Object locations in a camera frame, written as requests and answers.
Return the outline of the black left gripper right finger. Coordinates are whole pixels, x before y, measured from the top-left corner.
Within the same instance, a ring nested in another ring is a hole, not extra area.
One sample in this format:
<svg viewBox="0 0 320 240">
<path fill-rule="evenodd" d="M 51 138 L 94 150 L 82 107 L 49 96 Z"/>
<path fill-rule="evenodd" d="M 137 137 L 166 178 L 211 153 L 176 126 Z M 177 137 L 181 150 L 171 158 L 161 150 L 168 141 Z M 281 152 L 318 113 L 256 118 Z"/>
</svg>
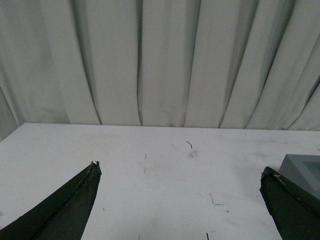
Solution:
<svg viewBox="0 0 320 240">
<path fill-rule="evenodd" d="M 279 172 L 265 167 L 260 193 L 283 240 L 320 238 L 320 200 Z"/>
</svg>

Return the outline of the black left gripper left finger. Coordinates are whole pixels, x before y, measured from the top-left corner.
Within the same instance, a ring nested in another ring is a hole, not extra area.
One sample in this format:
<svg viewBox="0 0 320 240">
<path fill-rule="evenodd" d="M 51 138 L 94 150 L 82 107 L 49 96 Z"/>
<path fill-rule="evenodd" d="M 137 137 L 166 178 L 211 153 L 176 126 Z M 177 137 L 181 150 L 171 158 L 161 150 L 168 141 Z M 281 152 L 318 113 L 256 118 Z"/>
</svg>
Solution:
<svg viewBox="0 0 320 240">
<path fill-rule="evenodd" d="M 89 166 L 18 219 L 1 229 L 2 240 L 80 240 L 101 179 L 99 162 Z"/>
</svg>

